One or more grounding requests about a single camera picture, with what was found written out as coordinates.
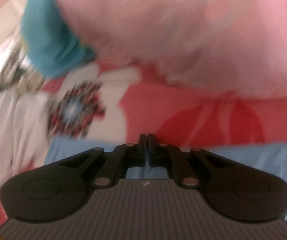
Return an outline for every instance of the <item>teal fabric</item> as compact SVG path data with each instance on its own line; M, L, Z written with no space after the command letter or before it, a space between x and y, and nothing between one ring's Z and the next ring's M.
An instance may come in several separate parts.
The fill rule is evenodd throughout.
M63 75L95 56L68 29L55 0L28 0L21 33L33 65L48 78Z

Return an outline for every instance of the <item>blue sheet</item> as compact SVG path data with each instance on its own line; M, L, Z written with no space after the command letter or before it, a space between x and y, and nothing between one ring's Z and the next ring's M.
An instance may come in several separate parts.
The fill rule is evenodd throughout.
M116 145L101 141L72 140L55 137L50 146L45 164L62 160L93 147L103 147L106 152L112 151ZM263 146L223 147L208 149L218 155L229 158L253 168L274 174L287 182L287 144L271 144ZM164 168L134 167L128 170L128 179L164 179L167 172Z

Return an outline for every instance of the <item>ribbed gray surface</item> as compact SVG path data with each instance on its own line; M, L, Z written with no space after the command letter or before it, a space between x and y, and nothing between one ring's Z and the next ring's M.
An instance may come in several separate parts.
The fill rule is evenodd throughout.
M78 212L60 221L10 219L3 240L287 240L287 223L239 223L222 217L196 190L173 180L122 179L97 190Z

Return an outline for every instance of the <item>white cloth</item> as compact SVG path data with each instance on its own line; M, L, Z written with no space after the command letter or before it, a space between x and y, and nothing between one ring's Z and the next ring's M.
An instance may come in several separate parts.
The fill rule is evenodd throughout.
M15 89L0 93L0 187L30 164L44 164L50 107L46 94L18 98Z

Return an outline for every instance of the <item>pink pillow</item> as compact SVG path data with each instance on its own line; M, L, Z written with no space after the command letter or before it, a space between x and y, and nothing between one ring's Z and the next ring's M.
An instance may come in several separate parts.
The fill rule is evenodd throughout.
M156 62L169 82L287 98L287 0L57 0L100 60Z

